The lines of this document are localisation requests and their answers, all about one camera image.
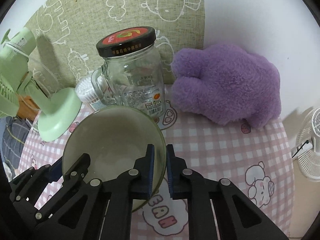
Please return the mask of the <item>glass jar black lid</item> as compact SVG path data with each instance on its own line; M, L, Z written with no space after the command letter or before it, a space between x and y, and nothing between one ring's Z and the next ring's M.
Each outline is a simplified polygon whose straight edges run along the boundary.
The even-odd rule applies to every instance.
M96 49L118 105L159 118L166 110L161 56L152 27L132 27L102 38Z

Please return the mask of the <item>grey plaid pillow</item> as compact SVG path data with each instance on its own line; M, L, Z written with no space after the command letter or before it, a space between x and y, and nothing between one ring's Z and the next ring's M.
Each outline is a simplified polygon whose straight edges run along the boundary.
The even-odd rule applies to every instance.
M18 169L30 128L26 119L12 116L1 118L1 159L12 171Z

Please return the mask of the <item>purple plush toy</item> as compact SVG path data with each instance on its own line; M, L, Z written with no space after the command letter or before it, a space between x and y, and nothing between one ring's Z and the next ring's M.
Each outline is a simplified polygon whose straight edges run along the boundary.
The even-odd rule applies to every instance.
M219 125L245 119L254 128L280 116L280 74L263 56L232 44L183 48L171 68L171 98L184 112Z

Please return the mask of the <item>green patterned wall cloth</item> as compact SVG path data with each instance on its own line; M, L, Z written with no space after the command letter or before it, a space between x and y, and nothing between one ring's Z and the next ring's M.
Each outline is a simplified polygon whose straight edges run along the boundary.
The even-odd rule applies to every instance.
M204 0L46 0L26 23L36 38L29 69L54 92L74 87L103 63L97 42L121 29L150 26L172 84L171 62L182 48L202 48Z

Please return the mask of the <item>white standing fan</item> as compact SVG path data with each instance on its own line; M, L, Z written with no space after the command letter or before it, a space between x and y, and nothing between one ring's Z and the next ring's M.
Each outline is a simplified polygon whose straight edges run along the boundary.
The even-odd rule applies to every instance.
M292 159L310 181L319 182L319 108L309 112L296 137Z

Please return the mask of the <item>cotton swab container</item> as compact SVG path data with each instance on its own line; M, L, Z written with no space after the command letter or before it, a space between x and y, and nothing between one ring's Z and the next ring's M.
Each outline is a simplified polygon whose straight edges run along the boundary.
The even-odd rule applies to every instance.
M81 102L86 103L94 111L105 107L99 96L96 94L91 82L91 75L83 77L76 85L75 92Z

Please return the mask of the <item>floral ceramic bowl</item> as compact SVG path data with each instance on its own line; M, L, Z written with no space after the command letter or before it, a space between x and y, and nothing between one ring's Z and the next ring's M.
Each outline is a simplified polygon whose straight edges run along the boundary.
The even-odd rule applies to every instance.
M94 178L108 181L133 168L136 159L155 147L152 191L162 183L166 167L166 145L158 125L148 115L125 106L110 106L80 122L67 140L62 158L63 178L83 154L91 163L84 182Z

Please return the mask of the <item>glass mug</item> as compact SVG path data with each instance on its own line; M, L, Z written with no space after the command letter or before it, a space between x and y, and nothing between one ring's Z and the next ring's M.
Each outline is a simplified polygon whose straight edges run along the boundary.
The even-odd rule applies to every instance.
M99 67L91 74L91 84L98 99L106 106L117 105L112 89L105 77L104 66Z

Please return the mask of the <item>green desk fan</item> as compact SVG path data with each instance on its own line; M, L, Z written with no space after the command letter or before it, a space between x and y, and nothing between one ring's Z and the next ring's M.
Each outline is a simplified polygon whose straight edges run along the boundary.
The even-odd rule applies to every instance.
M63 88L46 96L28 69L36 39L26 27L12 39L9 32L1 41L1 117L16 116L19 96L29 96L40 108L38 131L43 141L56 140L69 129L78 115L82 102L74 88Z

